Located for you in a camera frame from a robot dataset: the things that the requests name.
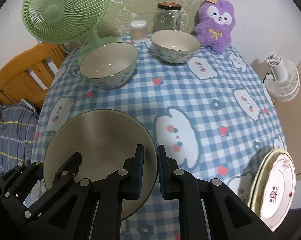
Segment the floral ceramic bowl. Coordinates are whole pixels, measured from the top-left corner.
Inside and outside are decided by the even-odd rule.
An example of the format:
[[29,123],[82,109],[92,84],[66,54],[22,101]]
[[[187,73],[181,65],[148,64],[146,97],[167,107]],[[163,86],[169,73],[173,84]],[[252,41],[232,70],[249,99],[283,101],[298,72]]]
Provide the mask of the floral ceramic bowl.
[[188,62],[200,48],[196,37],[178,30],[159,30],[150,39],[158,57],[172,64]]
[[135,155],[138,144],[145,151],[141,196],[123,202],[122,219],[126,219],[147,201],[157,178],[155,143],[148,130],[128,114],[98,109],[64,124],[53,136],[44,157],[45,186],[52,187],[55,173],[74,152],[82,155],[75,181],[97,181],[121,169],[125,160]]
[[129,81],[138,59],[138,50],[128,43],[110,43],[89,53],[79,66],[80,74],[93,85],[117,88]]

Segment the large round yellow flower plate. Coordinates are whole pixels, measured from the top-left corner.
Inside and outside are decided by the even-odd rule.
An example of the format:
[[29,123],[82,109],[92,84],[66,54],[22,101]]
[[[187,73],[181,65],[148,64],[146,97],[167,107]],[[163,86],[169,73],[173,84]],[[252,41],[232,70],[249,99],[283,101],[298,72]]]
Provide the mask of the large round yellow flower plate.
[[269,155],[268,159],[264,163],[262,170],[259,174],[259,177],[257,179],[257,183],[255,185],[254,192],[253,192],[252,203],[250,205],[250,209],[257,216],[259,216],[261,198],[262,198],[264,187],[265,187],[265,181],[269,177],[269,173],[273,166],[273,163],[275,162],[275,160],[277,159],[277,157],[280,154],[287,154],[288,156],[290,156],[290,154],[282,148],[272,149],[271,154]]

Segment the white plate red pattern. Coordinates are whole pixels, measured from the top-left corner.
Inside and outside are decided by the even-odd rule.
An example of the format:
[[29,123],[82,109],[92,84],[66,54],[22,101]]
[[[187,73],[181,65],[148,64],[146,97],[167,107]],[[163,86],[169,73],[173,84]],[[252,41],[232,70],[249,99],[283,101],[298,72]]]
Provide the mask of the white plate red pattern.
[[266,180],[259,218],[275,231],[285,219],[295,193],[295,167],[289,155],[282,153],[274,161]]

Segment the scalloped yellow flower plate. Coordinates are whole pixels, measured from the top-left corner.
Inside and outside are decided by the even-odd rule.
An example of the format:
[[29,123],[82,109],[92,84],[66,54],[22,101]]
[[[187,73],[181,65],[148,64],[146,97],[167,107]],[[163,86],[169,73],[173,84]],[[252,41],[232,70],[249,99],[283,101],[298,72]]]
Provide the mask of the scalloped yellow flower plate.
[[262,170],[262,167],[263,167],[264,163],[266,162],[266,160],[268,159],[268,157],[269,157],[270,154],[271,154],[271,151],[263,158],[263,160],[261,162],[261,165],[259,166],[258,171],[257,171],[257,173],[255,175],[255,178],[254,178],[254,180],[253,180],[253,182],[251,184],[251,190],[250,190],[249,200],[247,202],[247,206],[248,207],[250,207],[250,205],[252,203],[253,192],[254,192],[254,188],[255,188],[255,185],[257,183],[257,179],[259,177],[259,174],[260,174],[260,172]]

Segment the blue checkered tablecloth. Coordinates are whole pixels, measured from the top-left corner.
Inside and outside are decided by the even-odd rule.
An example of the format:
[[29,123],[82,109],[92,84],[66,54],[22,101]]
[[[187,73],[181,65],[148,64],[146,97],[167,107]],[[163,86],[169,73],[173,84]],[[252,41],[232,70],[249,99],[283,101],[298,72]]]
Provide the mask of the blue checkered tablecloth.
[[115,109],[155,135],[179,166],[197,178],[221,179],[245,203],[266,154],[286,148],[274,104],[261,79],[229,46],[224,54],[201,48],[188,63],[157,56],[150,41],[136,44],[137,68],[122,87],[100,89],[83,78],[78,50],[63,61],[48,90],[35,133],[32,161],[43,161],[55,132],[93,109]]

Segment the grey plaid bedding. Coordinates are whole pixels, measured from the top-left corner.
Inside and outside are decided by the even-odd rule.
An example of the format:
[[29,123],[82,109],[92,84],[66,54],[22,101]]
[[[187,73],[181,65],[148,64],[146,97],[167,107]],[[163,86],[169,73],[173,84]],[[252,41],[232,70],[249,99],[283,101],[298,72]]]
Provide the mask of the grey plaid bedding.
[[37,124],[37,109],[25,99],[0,103],[0,176],[19,163],[31,163]]

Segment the orange wooden chair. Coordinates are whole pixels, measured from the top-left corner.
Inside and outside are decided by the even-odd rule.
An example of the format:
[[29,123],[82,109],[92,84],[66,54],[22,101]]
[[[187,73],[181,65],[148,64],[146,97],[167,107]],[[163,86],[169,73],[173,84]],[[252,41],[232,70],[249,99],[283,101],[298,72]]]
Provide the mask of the orange wooden chair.
[[25,99],[41,108],[55,78],[46,60],[60,68],[65,57],[59,45],[39,43],[11,59],[0,70],[0,103],[11,105]]

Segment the cotton swab container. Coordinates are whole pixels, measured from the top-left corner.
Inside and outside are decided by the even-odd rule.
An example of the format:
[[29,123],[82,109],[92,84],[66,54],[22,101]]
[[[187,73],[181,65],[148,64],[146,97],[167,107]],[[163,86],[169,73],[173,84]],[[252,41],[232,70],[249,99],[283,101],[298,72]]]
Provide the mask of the cotton swab container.
[[134,43],[145,42],[147,40],[147,21],[133,20],[130,22],[131,39]]

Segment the beige wooden door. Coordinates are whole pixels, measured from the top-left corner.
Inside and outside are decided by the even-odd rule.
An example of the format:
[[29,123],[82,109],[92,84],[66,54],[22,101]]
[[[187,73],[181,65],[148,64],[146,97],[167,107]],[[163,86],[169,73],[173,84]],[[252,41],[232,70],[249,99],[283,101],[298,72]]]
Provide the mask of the beige wooden door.
[[300,72],[297,96],[288,102],[275,103],[275,108],[284,131],[287,151],[295,164],[297,180],[301,180],[301,61],[297,68]]

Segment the white standing fan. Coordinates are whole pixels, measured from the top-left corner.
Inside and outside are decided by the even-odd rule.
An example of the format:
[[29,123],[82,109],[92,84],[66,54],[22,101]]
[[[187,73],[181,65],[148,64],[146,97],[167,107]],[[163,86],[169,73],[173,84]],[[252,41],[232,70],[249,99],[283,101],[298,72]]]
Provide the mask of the white standing fan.
[[288,58],[272,52],[264,64],[268,67],[263,84],[272,98],[279,102],[293,100],[300,89],[300,76],[296,65]]

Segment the glass jar black lid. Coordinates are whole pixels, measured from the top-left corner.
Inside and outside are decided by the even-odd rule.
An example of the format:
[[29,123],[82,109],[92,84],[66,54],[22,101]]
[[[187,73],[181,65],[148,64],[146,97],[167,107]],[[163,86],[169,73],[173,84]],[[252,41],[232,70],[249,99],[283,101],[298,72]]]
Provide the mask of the glass jar black lid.
[[158,11],[155,14],[154,31],[180,30],[181,5],[177,3],[161,2],[157,4]]

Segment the purple plush bunny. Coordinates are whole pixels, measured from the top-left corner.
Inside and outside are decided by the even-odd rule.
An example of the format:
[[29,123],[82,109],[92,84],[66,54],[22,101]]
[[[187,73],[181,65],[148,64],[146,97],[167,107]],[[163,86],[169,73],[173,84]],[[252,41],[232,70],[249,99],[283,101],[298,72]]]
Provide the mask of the purple plush bunny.
[[201,46],[225,53],[236,23],[233,4],[226,0],[205,0],[198,10],[198,19],[194,30]]

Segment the green desk fan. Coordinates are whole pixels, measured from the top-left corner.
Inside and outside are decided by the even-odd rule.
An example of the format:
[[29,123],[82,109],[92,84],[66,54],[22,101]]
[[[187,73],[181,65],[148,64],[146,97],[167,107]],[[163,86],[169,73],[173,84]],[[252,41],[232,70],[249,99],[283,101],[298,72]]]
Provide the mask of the green desk fan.
[[98,36],[97,26],[108,5],[109,0],[23,0],[21,14],[25,28],[42,42],[65,44],[87,38],[77,56],[80,64],[96,48],[122,42],[119,37]]

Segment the green cartoon wall mat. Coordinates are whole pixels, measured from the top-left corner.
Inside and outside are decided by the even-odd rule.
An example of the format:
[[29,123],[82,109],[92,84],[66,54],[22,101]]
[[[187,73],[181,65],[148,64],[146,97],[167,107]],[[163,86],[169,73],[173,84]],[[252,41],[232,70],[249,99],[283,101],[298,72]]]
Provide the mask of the green cartoon wall mat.
[[204,0],[110,0],[104,19],[98,26],[101,36],[130,34],[130,22],[146,20],[148,31],[154,31],[158,3],[176,3],[181,6],[180,30],[191,33],[195,26],[197,10]]

